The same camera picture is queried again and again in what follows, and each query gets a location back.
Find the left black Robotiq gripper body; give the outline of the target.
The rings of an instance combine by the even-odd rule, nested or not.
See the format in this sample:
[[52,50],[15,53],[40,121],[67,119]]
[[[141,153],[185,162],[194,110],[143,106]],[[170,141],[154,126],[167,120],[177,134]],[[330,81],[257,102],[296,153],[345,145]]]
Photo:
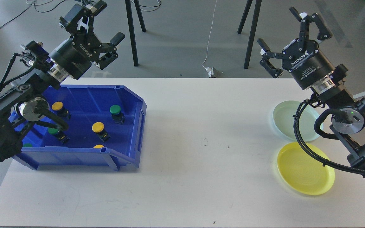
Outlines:
[[93,30],[94,16],[85,6],[75,4],[59,25],[70,37],[50,54],[51,60],[74,79],[79,79],[91,67],[97,54],[95,48],[102,44]]

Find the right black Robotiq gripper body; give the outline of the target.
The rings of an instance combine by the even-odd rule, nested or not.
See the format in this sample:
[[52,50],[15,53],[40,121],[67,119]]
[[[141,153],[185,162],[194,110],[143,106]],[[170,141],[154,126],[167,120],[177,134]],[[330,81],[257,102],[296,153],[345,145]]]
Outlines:
[[318,42],[306,40],[304,44],[303,51],[299,50],[297,40],[285,46],[283,53],[291,55],[292,58],[282,61],[282,68],[291,74],[302,90],[310,88],[315,82],[335,70],[320,51]]

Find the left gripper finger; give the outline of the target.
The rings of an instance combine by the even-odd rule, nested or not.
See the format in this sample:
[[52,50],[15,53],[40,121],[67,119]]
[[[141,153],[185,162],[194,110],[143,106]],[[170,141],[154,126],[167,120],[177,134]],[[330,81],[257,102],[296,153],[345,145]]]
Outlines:
[[86,8],[91,11],[92,16],[97,16],[107,7],[107,3],[103,0],[88,0]]
[[102,43],[93,49],[97,57],[94,58],[94,64],[101,70],[105,69],[118,58],[117,45],[125,38],[125,34],[118,32],[109,43]]

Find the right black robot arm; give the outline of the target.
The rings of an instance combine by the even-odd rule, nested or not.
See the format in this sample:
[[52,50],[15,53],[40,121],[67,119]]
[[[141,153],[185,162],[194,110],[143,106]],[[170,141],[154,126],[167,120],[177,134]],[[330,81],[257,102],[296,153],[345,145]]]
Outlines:
[[[270,50],[262,39],[260,64],[273,78],[287,70],[303,89],[313,94],[298,106],[293,122],[293,131],[300,147],[313,159],[337,170],[362,175],[365,178],[365,144],[359,145],[351,138],[365,127],[365,98],[355,101],[344,87],[347,68],[340,64],[334,67],[319,49],[319,42],[330,39],[332,33],[322,17],[314,13],[299,13],[294,7],[290,12],[300,22],[299,37],[283,48],[281,53]],[[328,106],[316,119],[313,130],[323,138],[339,140],[349,151],[349,167],[318,155],[303,140],[300,133],[300,117],[306,107]]]

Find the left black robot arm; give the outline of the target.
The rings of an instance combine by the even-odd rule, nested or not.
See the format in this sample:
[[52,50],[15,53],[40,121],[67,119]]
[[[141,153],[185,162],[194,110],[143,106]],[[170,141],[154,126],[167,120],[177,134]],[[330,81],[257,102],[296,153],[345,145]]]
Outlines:
[[68,77],[78,80],[92,65],[105,69],[116,58],[117,45],[125,38],[118,32],[109,43],[102,43],[93,31],[95,17],[107,7],[100,0],[81,6],[75,4],[60,17],[60,26],[70,37],[48,53],[41,43],[23,46],[22,61],[27,71],[10,80],[6,73],[0,82],[0,162],[22,151],[22,140],[34,125],[66,131],[68,124],[55,113],[42,93],[49,87],[59,89]]

